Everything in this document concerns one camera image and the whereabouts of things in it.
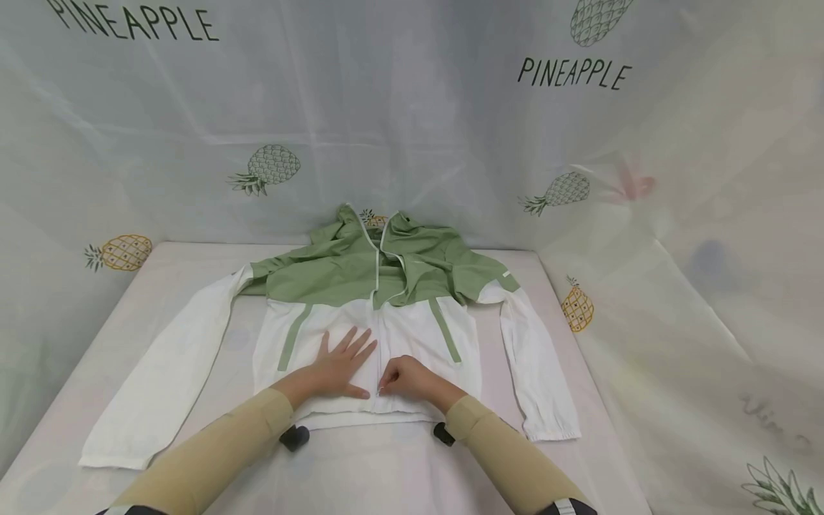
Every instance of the pineapple illustration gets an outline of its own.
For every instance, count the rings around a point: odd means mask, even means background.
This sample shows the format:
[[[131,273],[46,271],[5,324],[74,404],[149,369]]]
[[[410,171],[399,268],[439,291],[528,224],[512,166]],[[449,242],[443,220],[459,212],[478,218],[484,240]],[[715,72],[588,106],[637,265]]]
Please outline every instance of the pineapple illustration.
[[[592,321],[595,307],[586,293],[581,291],[581,285],[578,284],[575,278],[567,275],[567,280],[572,285],[572,290],[569,291],[569,295],[564,299],[561,307],[564,309],[569,328],[572,332],[579,333]]]
[[[536,214],[540,217],[546,206],[561,206],[589,196],[589,179],[580,172],[571,171],[556,177],[549,189],[542,197],[532,197],[519,200],[524,213]]]
[[[301,162],[283,145],[266,145],[257,149],[249,160],[249,171],[229,177],[233,190],[243,190],[247,195],[266,195],[267,185],[279,185],[292,179],[301,169]]]
[[[590,46],[612,30],[632,0],[578,0],[569,32],[580,46]]]
[[[766,456],[763,471],[749,463],[747,470],[755,484],[747,483],[741,488],[758,498],[752,503],[756,508],[775,515],[824,515],[816,502],[815,491],[810,488],[805,494],[798,487],[795,472],[790,471],[784,479]]]
[[[359,215],[366,227],[383,227],[389,218],[376,215],[371,209],[364,209]]]
[[[83,251],[86,268],[95,272],[106,265],[112,270],[131,272],[143,266],[152,252],[152,241],[139,234],[122,234],[108,240],[103,246],[92,246]]]

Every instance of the hand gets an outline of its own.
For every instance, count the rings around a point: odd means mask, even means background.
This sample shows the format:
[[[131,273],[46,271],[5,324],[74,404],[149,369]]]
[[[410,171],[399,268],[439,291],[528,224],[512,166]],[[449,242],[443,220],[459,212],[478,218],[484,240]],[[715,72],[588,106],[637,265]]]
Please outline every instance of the hand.
[[[427,400],[444,414],[467,395],[412,356],[389,360],[377,384],[377,392],[380,396],[398,395],[410,400]]]
[[[358,353],[366,344],[372,330],[365,330],[350,345],[349,343],[352,342],[352,338],[357,332],[358,328],[353,327],[340,343],[329,351],[329,331],[326,331],[323,334],[321,348],[318,350],[315,362],[308,367],[299,368],[290,373],[274,383],[272,387],[289,399],[293,410],[296,410],[299,405],[314,396],[347,396],[368,399],[368,391],[358,388],[349,381],[352,380],[352,376],[375,350],[377,341],[373,340],[363,352]]]

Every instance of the fabric backdrop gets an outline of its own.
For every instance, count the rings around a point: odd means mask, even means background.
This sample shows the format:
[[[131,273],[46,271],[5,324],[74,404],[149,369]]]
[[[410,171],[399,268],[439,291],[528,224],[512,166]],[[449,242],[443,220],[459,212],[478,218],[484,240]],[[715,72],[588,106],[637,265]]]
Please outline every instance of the fabric backdrop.
[[[10,2],[0,471],[152,244],[302,243],[348,201],[539,252],[655,513],[822,515],[822,20]]]

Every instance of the jacket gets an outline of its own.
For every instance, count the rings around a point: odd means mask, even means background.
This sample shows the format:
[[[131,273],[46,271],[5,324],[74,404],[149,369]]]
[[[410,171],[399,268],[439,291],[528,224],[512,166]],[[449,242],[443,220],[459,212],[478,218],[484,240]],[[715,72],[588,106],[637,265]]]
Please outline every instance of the jacket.
[[[552,339],[517,280],[449,227],[396,213],[365,227],[348,204],[311,244],[258,263],[198,291],[152,342],[92,429],[83,466],[144,469],[185,421],[217,356],[237,294],[265,295],[255,346],[255,391],[314,361],[325,330],[337,341],[353,325],[372,328],[376,351],[352,383],[366,400],[313,399],[294,414],[309,429],[441,415],[426,403],[377,396],[390,358],[409,354],[480,398],[480,353],[470,302],[502,302],[501,331],[524,432],[532,441],[580,436]]]

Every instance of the mattress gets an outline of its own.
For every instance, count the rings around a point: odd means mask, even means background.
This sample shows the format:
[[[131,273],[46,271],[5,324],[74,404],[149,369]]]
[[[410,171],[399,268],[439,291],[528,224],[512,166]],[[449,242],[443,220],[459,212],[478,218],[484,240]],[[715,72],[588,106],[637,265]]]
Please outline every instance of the mattress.
[[[92,425],[157,333],[189,297],[244,263],[295,247],[161,243],[137,273],[54,403],[0,481],[10,513],[96,513],[137,475],[77,466]],[[601,513],[650,513],[572,332],[533,252],[479,250],[506,265],[552,335],[583,436],[538,447]],[[481,400],[521,428],[499,327],[499,305],[471,306],[480,339]],[[252,395],[251,357],[263,297],[235,300],[212,372],[172,445]],[[446,447],[425,422],[318,429],[244,471],[207,513],[510,513],[471,454]]]

